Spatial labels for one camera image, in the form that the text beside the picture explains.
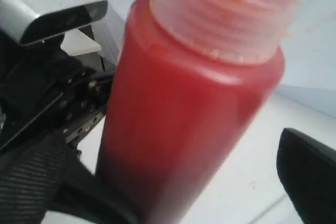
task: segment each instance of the silver device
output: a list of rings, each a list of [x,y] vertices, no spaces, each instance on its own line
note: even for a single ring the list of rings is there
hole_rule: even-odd
[[[27,46],[102,19],[107,0],[0,0],[0,30]]]

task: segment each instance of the red liquid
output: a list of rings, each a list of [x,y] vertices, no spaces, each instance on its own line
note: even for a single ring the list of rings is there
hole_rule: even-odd
[[[280,49],[257,66],[199,55],[158,26],[149,0],[137,0],[112,88],[99,176],[135,203],[144,223],[178,223],[284,68]]]

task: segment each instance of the translucent bottle cap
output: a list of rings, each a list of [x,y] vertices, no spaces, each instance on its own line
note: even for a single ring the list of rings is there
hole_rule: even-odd
[[[156,21],[175,39],[239,64],[272,58],[297,6],[298,0],[151,0]]]

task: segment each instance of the red bottle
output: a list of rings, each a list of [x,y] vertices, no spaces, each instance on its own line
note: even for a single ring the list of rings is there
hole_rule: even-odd
[[[276,88],[285,69],[278,44],[296,5],[133,4],[98,175],[132,200],[144,223],[182,219]]]

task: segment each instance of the camera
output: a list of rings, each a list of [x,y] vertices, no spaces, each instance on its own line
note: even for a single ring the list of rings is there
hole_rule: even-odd
[[[107,0],[0,0],[0,30],[21,46],[102,19]]]

